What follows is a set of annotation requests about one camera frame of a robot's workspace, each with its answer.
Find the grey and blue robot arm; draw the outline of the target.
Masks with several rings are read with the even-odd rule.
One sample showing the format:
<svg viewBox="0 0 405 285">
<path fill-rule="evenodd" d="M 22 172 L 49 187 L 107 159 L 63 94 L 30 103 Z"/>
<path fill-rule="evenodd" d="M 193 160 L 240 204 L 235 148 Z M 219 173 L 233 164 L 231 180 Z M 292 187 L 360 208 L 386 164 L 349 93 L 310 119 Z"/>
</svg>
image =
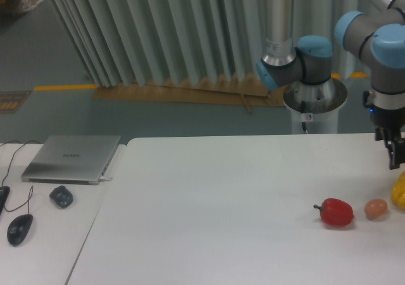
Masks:
<svg viewBox="0 0 405 285">
<path fill-rule="evenodd" d="M 375 139 L 389 154 L 389 167 L 404 163 L 404 0 L 370 0 L 376 16 L 350 11 L 334 28 L 341 48 L 371 72 L 362 104 L 369 111 Z M 348 96 L 332 77 L 332 42 L 320 35 L 292 38 L 294 0 L 265 0 L 265 43 L 256 69 L 263 85 L 283 88 L 283 102 L 296 134 L 337 131 L 337 115 Z"/>
</svg>

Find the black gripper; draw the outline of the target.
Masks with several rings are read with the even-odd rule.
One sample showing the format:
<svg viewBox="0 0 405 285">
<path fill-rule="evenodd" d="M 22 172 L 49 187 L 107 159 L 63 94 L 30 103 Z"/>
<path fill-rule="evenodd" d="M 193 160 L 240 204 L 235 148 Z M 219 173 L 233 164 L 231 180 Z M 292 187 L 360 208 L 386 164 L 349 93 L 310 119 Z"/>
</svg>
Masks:
<svg viewBox="0 0 405 285">
<path fill-rule="evenodd" d="M 401 134 L 404 127 L 404 93 L 364 91 L 362 104 L 370 111 L 375 140 L 384 141 L 389 153 L 389 168 L 399 168 L 404 163 L 404 138 Z"/>
</svg>

